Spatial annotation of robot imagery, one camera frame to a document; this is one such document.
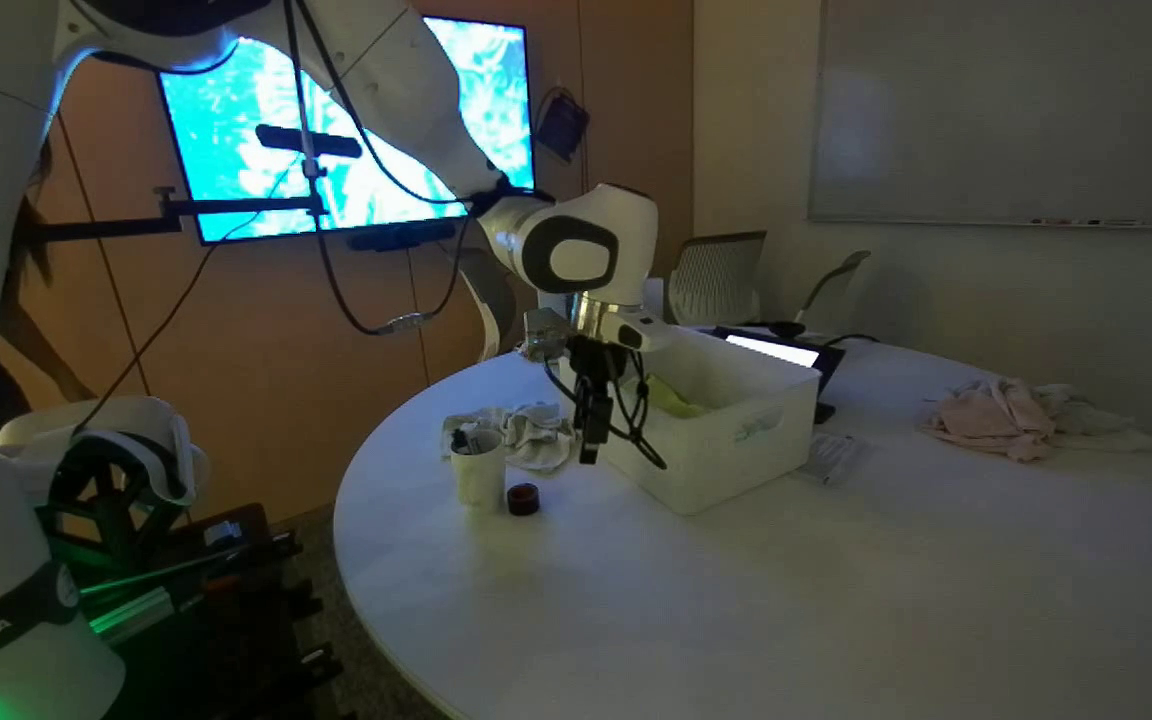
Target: whiteboard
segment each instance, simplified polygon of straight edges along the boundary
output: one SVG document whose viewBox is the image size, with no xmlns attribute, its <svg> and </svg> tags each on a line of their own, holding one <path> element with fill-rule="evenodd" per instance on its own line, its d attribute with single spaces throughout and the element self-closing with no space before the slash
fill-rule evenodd
<svg viewBox="0 0 1152 720">
<path fill-rule="evenodd" d="M 825 0 L 813 220 L 1152 228 L 1152 0 Z"/>
</svg>

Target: round white table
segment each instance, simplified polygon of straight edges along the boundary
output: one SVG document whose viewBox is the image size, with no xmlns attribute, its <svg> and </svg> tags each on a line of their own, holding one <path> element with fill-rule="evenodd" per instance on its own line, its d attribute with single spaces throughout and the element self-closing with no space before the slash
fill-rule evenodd
<svg viewBox="0 0 1152 720">
<path fill-rule="evenodd" d="M 923 415 L 975 377 L 853 344 L 825 424 L 853 453 L 829 483 L 798 474 L 673 516 L 570 463 L 514 521 L 462 511 L 441 453 L 450 411 L 557 402 L 499 355 L 356 453 L 341 575 L 450 717 L 1152 717 L 1152 453 L 949 448 Z"/>
</svg>

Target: floor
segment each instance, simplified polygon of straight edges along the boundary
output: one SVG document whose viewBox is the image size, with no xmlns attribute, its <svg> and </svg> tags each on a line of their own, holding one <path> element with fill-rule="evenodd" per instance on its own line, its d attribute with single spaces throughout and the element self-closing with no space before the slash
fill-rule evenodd
<svg viewBox="0 0 1152 720">
<path fill-rule="evenodd" d="M 325 611 L 300 623 L 300 649 L 332 644 L 344 674 L 316 693 L 316 720 L 443 720 L 372 644 L 337 575 L 332 511 L 286 523 L 300 556 L 286 579 L 311 579 Z"/>
</svg>

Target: black cable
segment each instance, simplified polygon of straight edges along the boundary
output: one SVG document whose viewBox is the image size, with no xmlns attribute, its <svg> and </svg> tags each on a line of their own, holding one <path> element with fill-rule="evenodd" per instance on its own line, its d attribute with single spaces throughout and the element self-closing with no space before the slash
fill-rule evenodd
<svg viewBox="0 0 1152 720">
<path fill-rule="evenodd" d="M 647 408 L 651 408 L 651 406 L 647 406 L 647 371 L 643 371 L 643 362 L 641 362 L 636 354 L 627 354 L 627 362 L 631 362 L 631 367 L 636 367 L 636 377 L 641 377 L 641 406 L 627 408 L 618 384 L 613 384 L 613 397 L 615 397 L 615 408 L 618 408 L 618 415 L 623 415 L 627 444 L 641 448 L 641 458 L 643 458 L 647 463 L 665 468 L 665 458 L 661 458 L 661 453 L 651 448 L 651 440 L 643 435 L 643 429 L 647 429 Z M 603 364 L 606 364 L 606 377 L 615 377 L 615 354 L 613 354 L 613 349 L 603 349 Z"/>
<path fill-rule="evenodd" d="M 304 23 L 307 23 L 307 31 L 311 31 L 311 40 L 316 40 L 319 59 L 325 59 L 329 73 L 332 73 L 337 98 L 341 98 L 344 114 L 353 116 L 353 125 L 360 129 L 360 139 L 362 139 L 362 148 L 372 154 L 378 178 L 392 182 L 392 184 L 397 184 L 401 193 L 408 193 L 412 199 L 443 206 L 443 199 L 432 199 L 432 198 L 412 193 L 403 182 L 392 178 L 392 167 L 386 167 L 386 165 L 378 162 L 378 154 L 372 148 L 366 129 L 360 125 L 360 116 L 356 116 L 356 107 L 353 107 L 353 99 L 347 99 L 347 94 L 344 94 L 344 84 L 341 84 L 341 73 L 337 73 L 337 64 L 332 64 L 332 54 L 325 47 L 325 37 L 316 31 L 311 11 L 304 10 L 304 0 L 284 0 L 300 137 L 307 139 L 307 99 L 304 99 L 304 73 L 300 73 L 297 10 L 300 10 Z M 316 184 L 316 182 L 319 182 L 319 167 L 316 167 L 316 158 L 311 158 L 307 143 L 304 143 L 304 182 L 307 182 L 311 206 L 319 208 L 319 184 Z M 360 336 L 392 336 L 392 332 L 401 332 L 401 327 L 414 327 L 414 325 L 441 315 L 441 311 L 450 305 L 457 281 L 458 281 L 458 253 L 462 253 L 467 220 L 457 223 L 450 274 L 446 274 L 446 286 L 443 286 L 443 297 L 435 301 L 435 310 L 429 310 L 429 311 L 414 310 L 414 311 L 392 315 L 386 325 L 366 325 L 366 320 L 360 320 L 360 315 L 353 311 L 353 305 L 344 301 L 344 288 L 341 288 L 341 278 L 337 278 L 337 263 L 332 263 L 332 253 L 329 253 L 329 238 L 325 238 L 319 212 L 311 212 L 311 238 L 316 238 L 316 253 L 319 253 L 319 263 L 325 263 L 325 278 L 329 278 L 329 288 L 332 288 L 332 305 L 337 305 L 337 311 L 347 320 L 347 327 L 356 327 Z"/>
<path fill-rule="evenodd" d="M 276 184 L 267 189 L 267 198 L 276 198 L 286 184 L 293 165 L 276 178 Z M 132 362 L 123 364 L 123 371 L 100 393 L 100 402 L 88 408 L 88 415 L 72 429 L 72 435 L 80 435 L 112 402 L 112 393 L 128 380 L 132 367 L 138 367 L 138 362 L 146 355 L 146 349 L 169 332 L 169 325 L 176 320 L 176 311 L 185 310 L 185 301 L 196 293 L 196 286 L 202 281 L 206 259 L 214 257 L 214 249 L 244 234 L 248 223 L 256 223 L 259 212 L 250 212 L 244 223 L 226 228 L 214 245 L 202 249 L 202 259 L 191 267 L 185 293 L 176 297 L 176 305 L 169 310 L 169 315 L 146 332 L 146 341 L 138 349 L 132 349 Z"/>
<path fill-rule="evenodd" d="M 132 377 L 132 367 L 138 367 L 145 354 L 169 332 L 169 325 L 176 320 L 176 311 L 185 310 L 185 301 L 196 293 L 196 286 L 202 281 L 206 259 L 214 257 L 214 249 L 202 249 L 202 259 L 191 267 L 185 293 L 176 297 L 176 305 L 169 310 L 169 315 L 145 336 L 145 344 L 132 354 L 132 362 L 123 364 L 123 371 L 104 387 L 104 397 L 92 406 L 92 411 L 72 429 L 72 435 L 80 435 L 100 408 L 112 402 L 112 393 Z"/>
<path fill-rule="evenodd" d="M 146 579 L 169 579 L 169 575 L 178 575 L 178 572 L 191 572 L 191 567 L 202 567 L 202 563 L 226 563 L 239 553 L 248 553 L 248 545 L 223 545 L 223 548 L 213 548 L 202 556 L 191 556 L 191 561 L 178 561 L 178 563 L 169 563 L 169 567 L 146 567 L 146 572 L 136 572 L 136 575 L 84 585 L 80 598 L 100 598 L 100 594 L 118 594 L 118 588 L 146 585 Z"/>
<path fill-rule="evenodd" d="M 575 393 L 553 371 L 553 362 L 544 362 L 539 367 L 544 367 L 546 384 L 553 384 L 557 393 L 563 393 L 569 406 L 575 406 Z M 636 453 L 643 453 L 647 463 L 665 468 L 665 458 L 661 458 L 661 453 L 651 448 L 651 440 L 643 435 L 643 424 L 647 424 L 647 397 L 643 397 L 641 429 L 627 429 L 627 433 L 623 433 L 623 429 L 606 424 L 606 433 L 618 435 L 623 444 L 631 444 Z"/>
<path fill-rule="evenodd" d="M 84 178 L 84 167 L 80 167 L 80 158 L 76 158 L 76 148 L 72 148 L 67 125 L 63 125 L 60 114 L 57 114 L 57 129 L 60 129 L 60 137 L 63 137 L 63 158 L 67 158 L 67 167 L 72 167 L 72 178 L 76 178 L 76 184 L 80 184 L 84 212 L 88 212 L 88 220 L 94 220 L 94 206 L 92 206 L 92 193 L 88 193 L 88 178 Z M 108 288 L 112 288 L 112 310 L 118 311 L 118 325 L 123 325 L 123 341 L 128 341 L 128 349 L 136 354 L 132 311 L 128 311 L 128 305 L 123 305 L 118 278 L 112 274 L 104 238 L 94 238 L 94 253 L 100 253 L 100 263 L 104 263 L 104 281 L 108 281 Z"/>
</svg>

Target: cloth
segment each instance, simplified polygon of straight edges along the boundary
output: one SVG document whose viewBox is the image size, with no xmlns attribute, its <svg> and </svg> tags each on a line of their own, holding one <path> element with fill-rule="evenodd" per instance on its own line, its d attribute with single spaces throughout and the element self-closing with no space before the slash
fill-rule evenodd
<svg viewBox="0 0 1152 720">
<path fill-rule="evenodd" d="M 975 380 L 932 415 L 940 440 L 1031 463 L 1054 453 L 1054 424 L 1021 380 Z"/>
</svg>

